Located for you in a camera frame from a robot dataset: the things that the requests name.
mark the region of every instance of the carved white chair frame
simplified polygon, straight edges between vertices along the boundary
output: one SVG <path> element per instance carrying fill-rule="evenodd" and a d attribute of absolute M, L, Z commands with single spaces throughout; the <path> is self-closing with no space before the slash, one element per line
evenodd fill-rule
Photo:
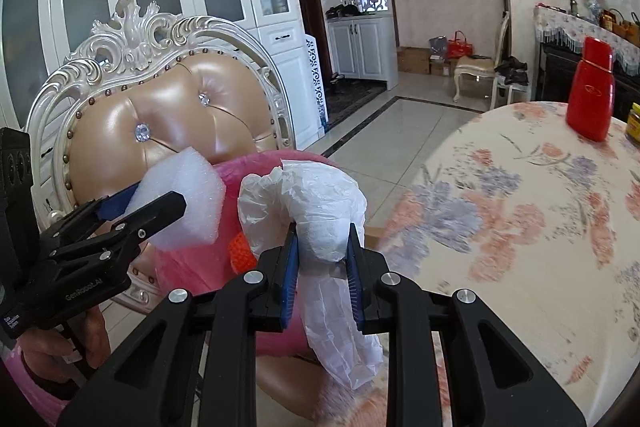
<path fill-rule="evenodd" d="M 198 52 L 230 54 L 249 66 L 268 99 L 273 132 L 279 149 L 295 148 L 289 100 L 278 69 L 266 49 L 251 34 L 232 22 L 210 16 L 185 18 L 159 13 L 152 2 L 146 13 L 134 0 L 119 0 L 108 23 L 94 21 L 91 36 L 66 58 L 47 79 L 31 106 L 25 131 L 31 137 L 33 204 L 41 230 L 70 213 L 77 205 L 68 182 L 68 147 L 77 118 L 97 98 L 112 91 L 147 82 L 169 70 L 183 57 Z M 96 57 L 105 57 L 98 63 Z M 53 150 L 41 157 L 45 127 L 63 101 L 71 99 L 57 133 Z M 41 190 L 42 167 L 51 163 L 53 191 L 60 203 L 53 208 Z M 114 298 L 140 312 L 153 309 L 161 296 L 153 282 L 130 269 L 132 285 Z"/>
<path fill-rule="evenodd" d="M 480 78 L 491 78 L 495 80 L 494 70 L 495 68 L 498 67 L 498 65 L 500 65 L 500 60 L 502 58 L 501 57 L 502 47 L 504 45 L 504 38 L 507 35 L 507 28 L 509 27 L 510 21 L 511 21 L 511 14 L 509 12 L 506 12 L 504 17 L 502 18 L 502 22 L 500 23 L 500 30 L 498 31 L 497 40 L 496 40 L 494 66 L 491 69 L 491 71 L 489 70 L 481 71 L 481 70 L 478 70 L 478 68 L 475 68 L 473 66 L 470 66 L 470 67 L 457 66 L 456 67 L 453 74 L 453 82 L 456 86 L 456 94 L 453 97 L 454 102 L 457 102 L 458 100 L 460 100 L 460 77 L 463 74 L 470 74 L 471 76 L 474 76 L 476 80 L 479 80 Z M 493 93 L 492 93 L 492 109 L 495 107 L 496 89 L 497 87 L 494 81 L 494 87 L 493 87 Z"/>

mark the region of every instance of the orange knitted object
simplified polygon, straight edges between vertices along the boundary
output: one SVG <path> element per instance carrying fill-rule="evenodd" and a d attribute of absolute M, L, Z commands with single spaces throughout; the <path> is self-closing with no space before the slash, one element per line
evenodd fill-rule
<path fill-rule="evenodd" d="M 249 243 L 244 237 L 244 233 L 239 232 L 228 246 L 231 268 L 236 274 L 244 273 L 258 266 L 258 260 L 249 248 Z"/>

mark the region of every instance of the yellow label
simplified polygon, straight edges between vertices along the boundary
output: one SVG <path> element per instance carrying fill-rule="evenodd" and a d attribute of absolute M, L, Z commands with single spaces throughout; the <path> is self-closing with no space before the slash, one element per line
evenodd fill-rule
<path fill-rule="evenodd" d="M 640 123 L 638 123 L 632 116 L 629 117 L 629 122 L 626 124 L 626 133 L 631 138 L 640 142 Z"/>

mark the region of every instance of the red handbag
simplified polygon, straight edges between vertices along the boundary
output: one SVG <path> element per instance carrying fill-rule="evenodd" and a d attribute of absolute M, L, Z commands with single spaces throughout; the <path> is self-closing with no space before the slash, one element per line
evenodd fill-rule
<path fill-rule="evenodd" d="M 459 39 L 458 34 L 461 34 L 465 38 L 465 40 L 463 41 L 462 39 Z M 449 40 L 449 49 L 447 51 L 447 58 L 460 58 L 460 57 L 471 56 L 473 54 L 474 54 L 473 44 L 469 44 L 468 42 L 466 42 L 466 35 L 463 32 L 457 31 L 456 35 L 454 36 L 454 39 L 452 41 Z"/>

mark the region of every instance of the round table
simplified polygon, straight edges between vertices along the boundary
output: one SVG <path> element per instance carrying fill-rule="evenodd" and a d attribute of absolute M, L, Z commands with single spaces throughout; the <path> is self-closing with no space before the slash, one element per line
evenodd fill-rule
<path fill-rule="evenodd" d="M 566 104 L 517 103 L 453 133 L 380 251 L 424 289 L 478 293 L 593 426 L 640 362 L 640 150 L 621 121 L 598 144 L 565 115 Z M 383 370 L 334 420 L 382 427 L 385 381 Z"/>

